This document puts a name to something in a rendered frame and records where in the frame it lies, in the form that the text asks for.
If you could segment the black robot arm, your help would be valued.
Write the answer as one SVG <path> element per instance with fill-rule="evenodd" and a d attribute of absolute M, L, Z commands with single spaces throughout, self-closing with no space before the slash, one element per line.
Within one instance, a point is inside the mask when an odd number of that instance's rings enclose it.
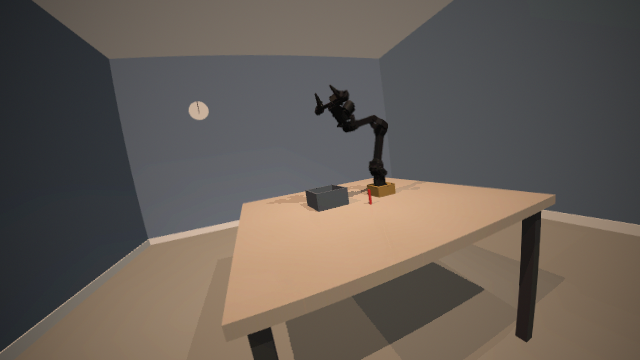
<path fill-rule="evenodd" d="M 354 131 L 360 126 L 364 126 L 370 124 L 370 127 L 373 129 L 375 134 L 375 150 L 374 150 L 374 159 L 369 162 L 369 171 L 371 175 L 374 176 L 374 184 L 375 186 L 383 186 L 387 185 L 385 183 L 385 175 L 387 175 L 387 171 L 383 168 L 383 163 L 381 161 L 382 155 L 382 146 L 383 146 L 383 137 L 387 133 L 388 124 L 383 120 L 378 118 L 375 115 L 369 116 L 362 120 L 355 120 L 355 116 L 352 115 L 355 109 L 355 103 L 351 100 L 346 101 L 345 104 L 338 102 L 339 105 L 343 105 L 343 114 L 336 118 L 338 121 L 337 127 L 342 127 L 345 132 Z M 351 120 L 351 121 L 348 121 Z M 375 122 L 375 123 L 373 123 Z"/>

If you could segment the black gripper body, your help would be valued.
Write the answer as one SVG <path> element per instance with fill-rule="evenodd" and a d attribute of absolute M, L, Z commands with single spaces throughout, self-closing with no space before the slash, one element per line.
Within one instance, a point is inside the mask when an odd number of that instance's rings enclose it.
<path fill-rule="evenodd" d="M 348 101 L 348 100 L 349 100 L 349 92 L 346 90 L 346 91 L 344 91 L 344 95 L 343 95 L 343 97 L 342 97 L 342 98 L 340 98 L 340 99 L 335 99 L 335 100 L 333 100 L 333 101 L 331 101 L 331 102 L 327 103 L 326 105 L 323 105 L 323 104 L 322 104 L 322 108 L 321 108 L 320 110 L 318 110 L 318 111 L 317 111 L 317 110 L 316 110 L 317 106 L 316 106 L 316 108 L 315 108 L 315 112 L 314 112 L 314 113 L 315 113 L 317 116 L 319 116 L 319 115 L 321 115 L 321 114 L 323 114 L 323 113 L 324 113 L 324 110 L 325 110 L 325 109 L 327 109 L 327 108 L 328 108 L 328 111 L 332 113 L 332 117 L 333 117 L 333 118 L 338 118 L 338 117 L 340 117 L 340 116 L 343 114 L 343 112 L 344 112 L 344 111 L 343 111 L 343 109 L 342 109 L 342 106 L 340 106 L 338 102 L 340 102 L 340 101 L 341 101 L 341 103 L 344 103 L 344 102 L 346 102 L 346 101 Z"/>

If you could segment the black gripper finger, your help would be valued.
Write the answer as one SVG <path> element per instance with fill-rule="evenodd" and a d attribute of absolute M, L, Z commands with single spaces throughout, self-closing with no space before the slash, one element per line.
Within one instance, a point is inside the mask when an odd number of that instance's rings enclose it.
<path fill-rule="evenodd" d="M 316 102 L 317 102 L 317 108 L 316 110 L 320 110 L 322 108 L 322 101 L 320 100 L 320 98 L 318 97 L 318 95 L 315 93 L 315 98 L 316 98 Z"/>
<path fill-rule="evenodd" d="M 340 98 L 342 98 L 342 97 L 343 97 L 343 95 L 344 95 L 344 91 L 342 91 L 342 90 L 337 90 L 337 89 L 335 89 L 335 88 L 334 88 L 333 86 L 331 86 L 331 85 L 329 85 L 329 86 L 330 86 L 330 89 L 332 89 L 332 91 L 334 92 L 334 94 L 335 94 L 335 96 L 337 97 L 337 99 L 340 99 Z"/>

